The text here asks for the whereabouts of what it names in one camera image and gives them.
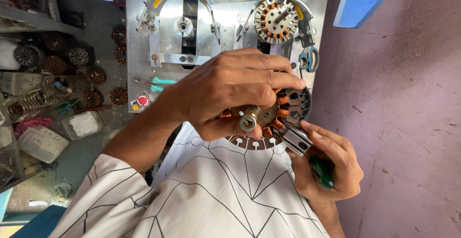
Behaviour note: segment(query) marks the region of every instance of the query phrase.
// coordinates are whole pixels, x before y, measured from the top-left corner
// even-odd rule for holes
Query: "hand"
[[[305,121],[301,121],[300,126],[309,133],[309,139],[314,146],[303,157],[288,148],[286,150],[293,163],[297,191],[312,202],[343,200],[359,194],[363,171],[350,141]],[[315,171],[309,165],[309,159],[313,155],[329,159],[335,165],[332,189],[326,190],[320,186]]]
[[[258,124],[247,132],[240,127],[240,116],[217,116],[241,105],[268,108],[276,101],[272,89],[303,89],[306,82],[292,73],[285,57],[263,54],[256,48],[227,51],[165,88],[159,99],[169,104],[171,117],[189,121],[205,141],[231,135],[260,139]]]

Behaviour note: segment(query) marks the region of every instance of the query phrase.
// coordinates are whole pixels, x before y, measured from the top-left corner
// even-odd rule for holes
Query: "workbench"
[[[241,21],[245,21],[248,14],[257,0],[210,0],[216,21],[221,24],[221,50],[233,50],[236,48],[256,47],[257,32],[250,20],[250,29],[244,36],[243,41],[235,42],[236,29]],[[301,0],[306,3],[314,14],[312,27],[316,29],[315,47],[320,49],[320,39],[325,17],[327,0]],[[180,54],[181,37],[177,36],[173,30],[175,19],[182,16],[182,0],[168,0],[164,5],[160,16],[160,48],[163,53]],[[127,70],[128,70],[128,101],[133,102],[137,96],[146,92],[152,101],[156,100],[159,92],[151,92],[149,86],[142,85],[133,81],[134,77],[152,79],[157,76],[160,79],[180,80],[188,73],[197,69],[184,69],[179,64],[162,63],[162,67],[151,67],[151,56],[149,52],[149,37],[143,36],[136,31],[138,21],[136,16],[141,14],[145,5],[143,0],[126,0],[126,33],[127,33]],[[213,35],[210,34],[211,19],[205,6],[199,3],[197,34],[207,32],[207,37],[202,37],[196,43],[196,55],[210,56],[211,42]],[[272,45],[271,53],[277,53],[272,48],[280,45]],[[303,78],[306,86],[312,91],[315,73],[303,71]],[[129,111],[135,112],[131,105]]]

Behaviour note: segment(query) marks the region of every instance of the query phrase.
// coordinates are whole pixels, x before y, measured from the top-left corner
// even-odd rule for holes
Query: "white shirt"
[[[185,122],[151,187],[100,155],[50,238],[329,238],[280,144],[203,141]]]

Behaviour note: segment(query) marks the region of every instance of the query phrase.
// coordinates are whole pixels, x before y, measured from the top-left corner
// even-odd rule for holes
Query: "purple wall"
[[[385,0],[360,29],[328,0],[309,121],[365,172],[348,238],[461,237],[461,0]]]

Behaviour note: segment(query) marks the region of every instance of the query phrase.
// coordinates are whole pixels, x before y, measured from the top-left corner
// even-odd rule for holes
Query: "metal shaft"
[[[287,7],[283,12],[282,14],[280,14],[279,16],[277,16],[275,19],[274,19],[274,23],[278,24],[280,23],[280,21],[282,21],[284,18],[286,18],[288,16],[288,14],[291,13],[291,7]]]
[[[250,105],[245,114],[243,114],[242,119],[240,119],[240,127],[245,131],[253,130],[260,110],[261,108],[257,105]]]

